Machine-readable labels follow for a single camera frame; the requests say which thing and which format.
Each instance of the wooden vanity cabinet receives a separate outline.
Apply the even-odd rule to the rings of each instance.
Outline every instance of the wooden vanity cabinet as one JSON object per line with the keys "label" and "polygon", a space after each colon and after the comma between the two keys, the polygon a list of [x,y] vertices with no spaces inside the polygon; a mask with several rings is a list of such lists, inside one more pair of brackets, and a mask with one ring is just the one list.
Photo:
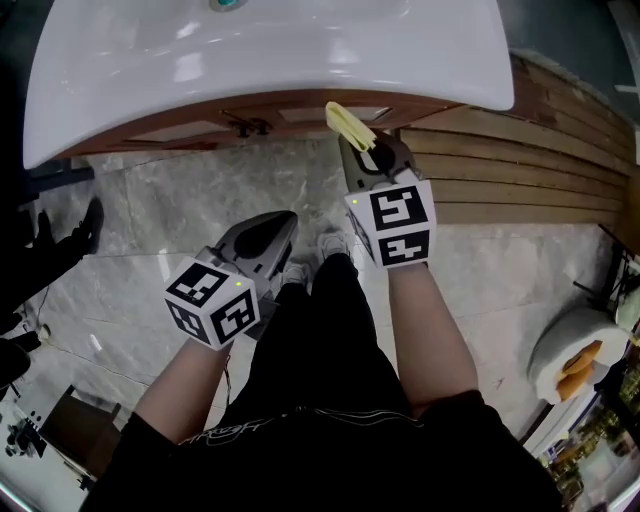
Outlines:
{"label": "wooden vanity cabinet", "polygon": [[319,89],[212,100],[153,114],[105,131],[58,158],[116,151],[208,150],[327,131],[324,107],[337,101],[368,126],[392,129],[454,103],[389,92]]}

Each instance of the yellow sponge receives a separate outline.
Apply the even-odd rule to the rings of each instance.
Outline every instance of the yellow sponge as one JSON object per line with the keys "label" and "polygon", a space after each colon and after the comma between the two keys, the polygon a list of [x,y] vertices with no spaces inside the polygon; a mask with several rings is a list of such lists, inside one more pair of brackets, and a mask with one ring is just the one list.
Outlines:
{"label": "yellow sponge", "polygon": [[342,135],[358,151],[368,151],[376,146],[373,142],[376,134],[342,105],[330,101],[325,109],[329,128]]}

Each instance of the fiducial marker cube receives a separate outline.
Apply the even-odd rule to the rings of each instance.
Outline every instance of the fiducial marker cube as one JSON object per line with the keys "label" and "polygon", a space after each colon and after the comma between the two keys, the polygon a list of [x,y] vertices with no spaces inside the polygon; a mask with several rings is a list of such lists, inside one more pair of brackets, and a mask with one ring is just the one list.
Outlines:
{"label": "fiducial marker cube", "polygon": [[191,257],[167,281],[164,299],[178,329],[214,350],[260,320],[251,279]]}
{"label": "fiducial marker cube", "polygon": [[428,180],[349,194],[345,200],[353,228],[377,267],[429,259],[436,212]]}

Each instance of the toilet paper roll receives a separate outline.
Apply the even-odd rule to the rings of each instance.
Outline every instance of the toilet paper roll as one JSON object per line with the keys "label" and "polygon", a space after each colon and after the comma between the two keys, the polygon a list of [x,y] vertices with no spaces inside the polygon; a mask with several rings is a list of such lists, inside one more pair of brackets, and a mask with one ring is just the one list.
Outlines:
{"label": "toilet paper roll", "polygon": [[590,308],[569,311],[553,324],[538,341],[529,361],[529,381],[538,398],[550,404],[560,402],[558,374],[569,359],[596,340],[602,341],[602,347],[594,358],[595,371],[574,397],[600,382],[609,367],[622,358],[628,334],[609,315]]}

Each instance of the white sink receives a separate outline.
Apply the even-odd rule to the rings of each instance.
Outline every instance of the white sink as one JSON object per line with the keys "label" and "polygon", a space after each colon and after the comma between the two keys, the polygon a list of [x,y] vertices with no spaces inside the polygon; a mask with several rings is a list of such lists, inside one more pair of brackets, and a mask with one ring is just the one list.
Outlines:
{"label": "white sink", "polygon": [[142,116],[310,88],[513,104],[496,0],[56,0],[36,52],[24,164]]}

